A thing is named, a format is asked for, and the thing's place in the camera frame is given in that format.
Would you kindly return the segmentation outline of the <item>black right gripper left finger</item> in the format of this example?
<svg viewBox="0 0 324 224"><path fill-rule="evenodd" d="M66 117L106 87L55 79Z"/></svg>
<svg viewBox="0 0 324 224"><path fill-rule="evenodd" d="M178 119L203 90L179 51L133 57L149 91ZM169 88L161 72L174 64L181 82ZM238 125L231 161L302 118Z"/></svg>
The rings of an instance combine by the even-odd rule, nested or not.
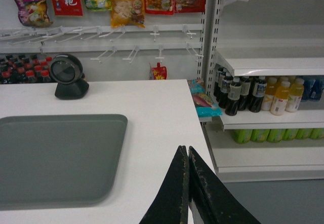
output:
<svg viewBox="0 0 324 224"><path fill-rule="evenodd" d="M188 223L189 159L179 146L159 191L140 223Z"/></svg>

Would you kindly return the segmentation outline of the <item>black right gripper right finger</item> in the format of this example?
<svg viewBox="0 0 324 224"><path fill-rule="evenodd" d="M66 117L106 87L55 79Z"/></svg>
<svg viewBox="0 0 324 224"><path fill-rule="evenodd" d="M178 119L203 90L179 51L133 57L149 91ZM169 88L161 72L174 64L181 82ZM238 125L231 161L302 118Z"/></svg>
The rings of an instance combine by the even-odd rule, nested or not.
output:
<svg viewBox="0 0 324 224"><path fill-rule="evenodd" d="M194 223L259 223L192 146L189 148L189 196Z"/></svg>

